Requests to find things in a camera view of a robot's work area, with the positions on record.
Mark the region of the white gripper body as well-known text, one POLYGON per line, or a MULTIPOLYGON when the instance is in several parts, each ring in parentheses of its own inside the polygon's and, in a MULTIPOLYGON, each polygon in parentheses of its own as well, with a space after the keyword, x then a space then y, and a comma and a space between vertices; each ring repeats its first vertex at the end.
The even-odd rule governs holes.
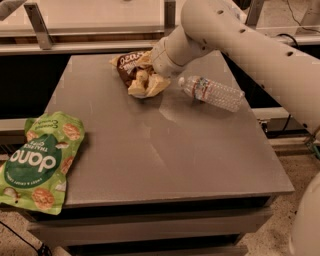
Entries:
POLYGON ((164 37, 151 50, 151 62, 154 71, 166 78, 174 78, 182 73, 185 64, 182 63, 184 41, 164 37))

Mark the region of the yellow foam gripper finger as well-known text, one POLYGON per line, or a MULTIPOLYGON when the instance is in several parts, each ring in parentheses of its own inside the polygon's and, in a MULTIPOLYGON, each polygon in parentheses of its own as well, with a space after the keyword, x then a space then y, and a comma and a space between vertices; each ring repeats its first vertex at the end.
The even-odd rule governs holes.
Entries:
POLYGON ((136 98, 154 97, 170 84, 170 80, 159 74, 149 74, 146 70, 139 70, 136 79, 128 88, 128 94, 136 98))
POLYGON ((145 51, 142 56, 136 61, 137 66, 145 66, 145 65, 151 65, 152 59, 151 59, 151 52, 145 51))

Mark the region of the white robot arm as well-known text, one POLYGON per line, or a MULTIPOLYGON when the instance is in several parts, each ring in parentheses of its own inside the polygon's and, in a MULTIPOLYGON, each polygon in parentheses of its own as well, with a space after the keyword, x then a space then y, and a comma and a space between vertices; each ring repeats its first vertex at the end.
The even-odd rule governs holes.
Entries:
POLYGON ((224 0, 186 0, 180 25, 160 39, 145 62, 163 77, 213 50, 226 54, 320 140, 320 60, 243 24, 224 0))

